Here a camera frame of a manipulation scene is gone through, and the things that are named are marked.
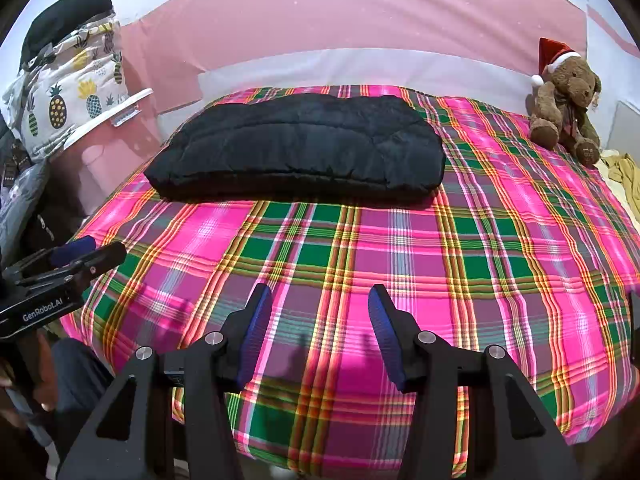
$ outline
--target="black folded blanket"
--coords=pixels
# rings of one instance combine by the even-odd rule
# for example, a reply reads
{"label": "black folded blanket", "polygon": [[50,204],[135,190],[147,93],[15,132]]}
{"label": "black folded blanket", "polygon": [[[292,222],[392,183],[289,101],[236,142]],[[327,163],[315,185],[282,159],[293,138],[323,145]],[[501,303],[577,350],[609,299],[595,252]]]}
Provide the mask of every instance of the black folded blanket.
{"label": "black folded blanket", "polygon": [[145,176],[170,200],[420,202],[442,182],[442,140],[402,99],[296,94],[203,111]]}

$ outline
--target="pineapple print pillow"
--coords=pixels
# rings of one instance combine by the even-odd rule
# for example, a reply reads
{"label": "pineapple print pillow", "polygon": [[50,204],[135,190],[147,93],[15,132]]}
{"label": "pineapple print pillow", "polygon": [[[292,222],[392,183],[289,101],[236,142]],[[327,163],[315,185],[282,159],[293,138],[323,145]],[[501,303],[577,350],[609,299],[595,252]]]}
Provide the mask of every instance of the pineapple print pillow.
{"label": "pineapple print pillow", "polygon": [[39,66],[21,71],[4,100],[8,124],[33,160],[62,149],[78,126],[129,97],[113,14],[83,25],[32,63]]}

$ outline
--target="metal screw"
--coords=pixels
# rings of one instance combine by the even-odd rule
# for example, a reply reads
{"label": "metal screw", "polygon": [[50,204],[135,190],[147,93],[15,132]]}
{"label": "metal screw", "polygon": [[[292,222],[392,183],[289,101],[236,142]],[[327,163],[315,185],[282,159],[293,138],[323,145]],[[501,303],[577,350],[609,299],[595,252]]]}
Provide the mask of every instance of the metal screw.
{"label": "metal screw", "polygon": [[504,348],[498,345],[489,346],[489,355],[494,359],[502,359],[507,352],[504,351]]}
{"label": "metal screw", "polygon": [[222,340],[225,337],[222,335],[222,332],[209,332],[206,336],[204,336],[204,341],[208,345],[217,345],[222,343]]}
{"label": "metal screw", "polygon": [[153,354],[154,354],[154,351],[151,348],[151,346],[141,346],[136,350],[136,357],[141,361],[144,361],[145,359],[149,359]]}
{"label": "metal screw", "polygon": [[431,343],[436,342],[436,335],[429,330],[423,330],[418,334],[418,341],[430,345]]}

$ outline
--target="plaid bedsheet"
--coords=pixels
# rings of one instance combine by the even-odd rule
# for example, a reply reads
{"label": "plaid bedsheet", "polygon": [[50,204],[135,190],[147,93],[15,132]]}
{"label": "plaid bedsheet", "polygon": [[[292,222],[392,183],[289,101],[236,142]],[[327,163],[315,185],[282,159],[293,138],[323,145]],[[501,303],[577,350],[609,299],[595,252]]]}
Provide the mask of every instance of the plaid bedsheet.
{"label": "plaid bedsheet", "polygon": [[[142,170],[79,235],[122,241],[65,329],[120,369],[140,345],[188,346],[244,307],[255,283],[273,315],[247,389],[228,398],[238,449],[322,476],[398,468],[414,398],[387,379],[367,315],[384,283],[422,329],[474,350],[503,345],[570,443],[636,392],[626,294],[640,236],[595,170],[527,139],[527,118],[466,98],[382,86],[258,88],[214,102],[296,92],[393,94],[442,136],[442,186],[424,210],[159,199]],[[182,392],[174,416],[182,418]],[[458,395],[453,473],[465,469]]]}

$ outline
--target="red santa hat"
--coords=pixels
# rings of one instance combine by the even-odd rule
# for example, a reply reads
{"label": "red santa hat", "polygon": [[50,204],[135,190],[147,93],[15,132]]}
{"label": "red santa hat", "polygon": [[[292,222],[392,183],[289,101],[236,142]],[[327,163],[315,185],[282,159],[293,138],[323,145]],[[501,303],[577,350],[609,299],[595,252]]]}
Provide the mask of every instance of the red santa hat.
{"label": "red santa hat", "polygon": [[531,76],[534,87],[542,86],[542,76],[548,72],[553,73],[569,57],[580,57],[569,45],[560,41],[540,38],[538,45],[538,75]]}

